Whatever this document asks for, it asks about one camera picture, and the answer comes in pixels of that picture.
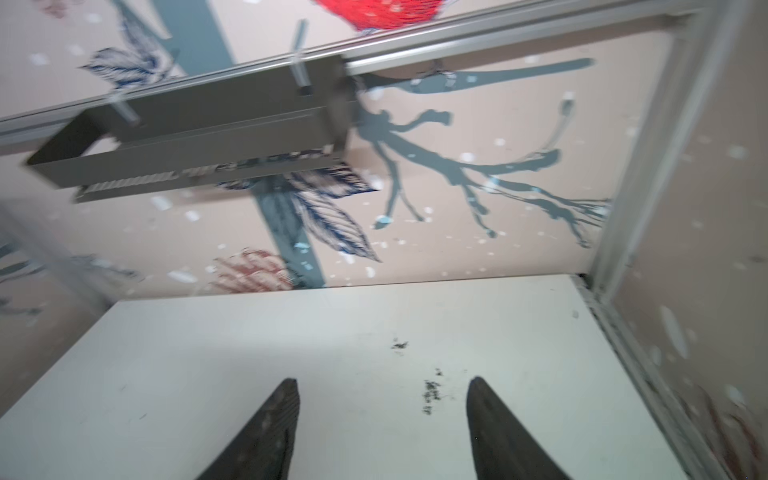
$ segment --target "white tabletop surface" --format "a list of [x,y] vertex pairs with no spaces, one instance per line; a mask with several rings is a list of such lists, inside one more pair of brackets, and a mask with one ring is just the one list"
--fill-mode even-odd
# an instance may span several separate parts
[[574,480],[686,478],[567,276],[120,302],[0,419],[0,478],[194,480],[286,377],[291,480],[477,478],[474,376]]

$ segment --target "red fruit illustration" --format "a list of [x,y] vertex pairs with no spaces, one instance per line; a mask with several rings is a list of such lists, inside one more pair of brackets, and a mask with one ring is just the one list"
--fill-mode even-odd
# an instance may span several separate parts
[[362,30],[392,30],[428,22],[444,0],[316,0],[326,10]]
[[293,290],[290,274],[278,255],[246,248],[240,255],[216,261],[231,270],[219,274],[213,285],[229,293],[279,292]]

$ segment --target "teal tree trunk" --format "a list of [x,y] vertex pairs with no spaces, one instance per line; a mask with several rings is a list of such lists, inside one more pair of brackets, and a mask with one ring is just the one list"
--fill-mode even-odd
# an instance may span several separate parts
[[[124,15],[142,25],[169,53],[177,57],[177,63],[188,75],[204,74],[232,67],[227,45],[216,25],[213,12],[206,0],[152,0],[171,38],[160,38],[151,27],[144,24],[122,0],[112,0]],[[309,245],[303,222],[293,206],[293,194],[283,188],[288,182],[282,176],[262,179],[251,193],[261,209],[272,238],[291,272],[296,288],[320,288],[325,284],[323,272],[312,247]]]

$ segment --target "aluminum rail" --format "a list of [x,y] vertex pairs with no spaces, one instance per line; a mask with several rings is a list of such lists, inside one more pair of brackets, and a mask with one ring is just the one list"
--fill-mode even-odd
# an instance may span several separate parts
[[[502,45],[553,37],[621,22],[696,11],[701,0],[530,0],[445,18],[365,38],[304,50],[306,60],[342,55],[350,75],[410,65]],[[289,65],[286,53],[227,70],[136,88],[126,101],[223,78]],[[108,103],[107,96],[0,119],[0,147],[39,142],[86,108]]]

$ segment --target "metal frame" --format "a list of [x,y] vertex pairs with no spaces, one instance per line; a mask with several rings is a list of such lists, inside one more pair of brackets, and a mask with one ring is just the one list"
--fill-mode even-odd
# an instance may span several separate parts
[[[727,473],[709,455],[646,354],[611,305],[645,228],[674,171],[707,95],[733,46],[753,0],[531,0],[303,51],[306,60],[341,55],[348,74],[549,38],[654,17],[683,19],[667,67],[644,119],[591,268],[588,290],[574,279],[627,374],[692,478],[723,480]],[[125,95],[126,100],[288,66],[293,54],[184,78]],[[90,98],[0,120],[0,148],[39,143],[85,108],[107,104]]]

